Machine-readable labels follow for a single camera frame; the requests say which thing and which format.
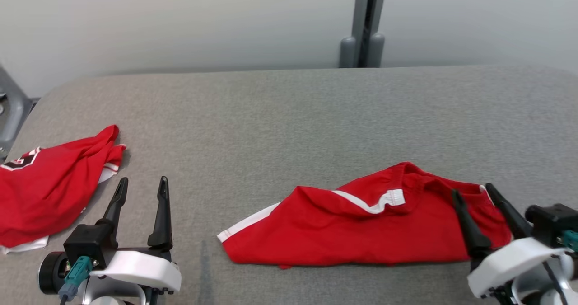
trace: black cable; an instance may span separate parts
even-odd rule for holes
[[[554,289],[558,292],[558,295],[560,295],[560,301],[562,301],[562,305],[568,305],[566,295],[564,295],[562,287],[560,286],[560,282],[558,281],[558,279],[556,279],[556,276],[554,275],[552,268],[550,268],[550,265],[547,262],[543,262],[542,264],[544,265],[545,271],[548,272],[548,277],[554,284]]]

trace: red jersey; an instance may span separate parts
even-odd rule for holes
[[[218,235],[237,263],[330,266],[468,259],[452,205],[457,189],[493,247],[511,241],[484,186],[400,163],[336,190],[298,186],[287,198]]]
[[[118,171],[126,147],[114,145],[117,136],[118,127],[109,126],[0,165],[0,245],[16,247],[74,223],[99,181]]]

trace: white wall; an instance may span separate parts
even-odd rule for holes
[[[0,0],[0,63],[29,97],[78,77],[334,68],[355,0]]]
[[[578,73],[578,0],[385,0],[382,66],[546,64]]]

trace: gray fabric surface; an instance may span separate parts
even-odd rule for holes
[[[467,263],[280,270],[233,264],[215,235],[296,185],[336,188],[400,161],[493,182],[519,210],[578,208],[577,101],[578,78],[537,66],[99,78],[44,97],[10,158],[118,124],[128,146],[120,174],[77,223],[93,224],[128,177],[118,241],[145,245],[167,175],[183,277],[168,304],[474,304]],[[37,268],[71,229],[46,249],[0,257],[2,303],[57,303],[38,290]]]

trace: teal connector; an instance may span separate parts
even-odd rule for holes
[[[73,284],[80,286],[82,282],[89,277],[89,273],[93,270],[93,261],[88,256],[81,256],[76,260],[70,272],[64,278],[65,284]]]
[[[562,231],[562,242],[564,246],[578,252],[578,233],[573,230]]]
[[[64,285],[58,291],[58,296],[60,299],[65,299],[62,301],[71,301],[78,293],[78,287],[82,282],[89,277],[89,273],[93,270],[93,261],[88,256],[81,256],[76,260],[74,266],[68,272],[64,278]]]

